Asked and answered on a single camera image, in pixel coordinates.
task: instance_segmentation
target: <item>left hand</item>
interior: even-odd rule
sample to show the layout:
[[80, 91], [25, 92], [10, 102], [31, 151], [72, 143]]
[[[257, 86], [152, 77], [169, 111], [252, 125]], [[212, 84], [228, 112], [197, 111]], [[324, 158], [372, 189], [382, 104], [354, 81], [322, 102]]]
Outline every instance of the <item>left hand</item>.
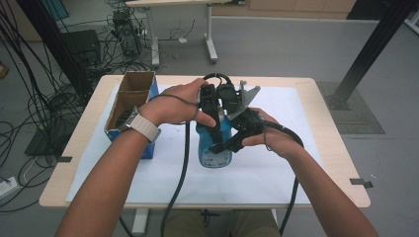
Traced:
[[198, 111], [197, 96], [199, 89], [208, 82], [202, 78], [186, 85], [178, 85], [164, 90], [161, 95], [173, 95], [189, 102], [185, 103], [173, 97], [157, 97], [139, 109], [139, 113], [156, 126], [161, 123], [180, 123], [187, 120], [196, 120], [208, 126], [215, 126], [216, 122], [209, 115]]

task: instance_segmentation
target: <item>black tape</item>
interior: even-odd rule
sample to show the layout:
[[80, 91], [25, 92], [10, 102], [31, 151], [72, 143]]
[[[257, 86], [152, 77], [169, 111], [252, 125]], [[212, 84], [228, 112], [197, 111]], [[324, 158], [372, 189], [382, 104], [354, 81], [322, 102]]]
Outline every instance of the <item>black tape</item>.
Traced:
[[71, 162], [71, 159], [73, 159], [72, 156], [61, 156], [58, 158], [58, 162], [69, 163]]
[[364, 188], [369, 189], [373, 188], [373, 183], [371, 181], [364, 181], [364, 179], [349, 179], [352, 185], [362, 185]]

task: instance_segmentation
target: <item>hand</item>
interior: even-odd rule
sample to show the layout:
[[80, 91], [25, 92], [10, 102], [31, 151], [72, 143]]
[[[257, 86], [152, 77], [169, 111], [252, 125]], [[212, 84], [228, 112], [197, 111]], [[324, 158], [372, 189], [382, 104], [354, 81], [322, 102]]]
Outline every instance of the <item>hand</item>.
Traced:
[[[266, 112], [259, 108], [251, 108], [253, 111], [257, 111], [264, 120], [275, 122], [279, 124], [273, 117], [268, 115]], [[270, 149], [275, 151], [278, 155], [288, 159], [293, 156], [299, 149], [303, 149], [298, 145], [289, 135], [278, 131], [271, 127], [266, 127], [262, 134], [250, 136], [241, 142], [243, 146], [254, 146], [265, 144]]]
[[215, 120], [199, 111], [197, 107], [198, 91], [207, 83], [206, 80], [198, 78], [186, 85], [170, 87], [160, 94], [169, 96], [159, 96], [153, 99], [142, 106], [139, 113], [157, 126], [161, 123], [179, 123], [187, 120], [196, 120], [204, 125], [215, 126]]

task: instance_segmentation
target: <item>gray mat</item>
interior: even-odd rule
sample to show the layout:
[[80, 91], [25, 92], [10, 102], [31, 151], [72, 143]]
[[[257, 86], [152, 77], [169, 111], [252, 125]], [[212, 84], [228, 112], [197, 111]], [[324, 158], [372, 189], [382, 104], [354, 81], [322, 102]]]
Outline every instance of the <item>gray mat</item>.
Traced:
[[[323, 96], [332, 95], [339, 86], [337, 82], [316, 82]], [[349, 111], [329, 112], [335, 121], [335, 124], [341, 134], [385, 134], [385, 131], [379, 125], [376, 117], [371, 112], [368, 105], [364, 102], [357, 90], [352, 93], [348, 100]]]

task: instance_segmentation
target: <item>black pole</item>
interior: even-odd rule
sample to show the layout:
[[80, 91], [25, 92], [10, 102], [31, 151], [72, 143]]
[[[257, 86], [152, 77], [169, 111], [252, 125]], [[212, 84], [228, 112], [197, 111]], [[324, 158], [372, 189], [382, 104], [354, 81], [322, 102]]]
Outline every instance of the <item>black pole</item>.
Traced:
[[348, 99], [351, 97], [351, 94], [403, 24], [416, 2], [417, 0], [392, 1], [392, 5], [379, 21], [341, 84], [333, 95], [326, 96], [329, 109], [349, 110]]
[[87, 105], [93, 88], [88, 82], [85, 72], [64, 43], [55, 20], [41, 0], [17, 0], [17, 2], [67, 76], [82, 103]]

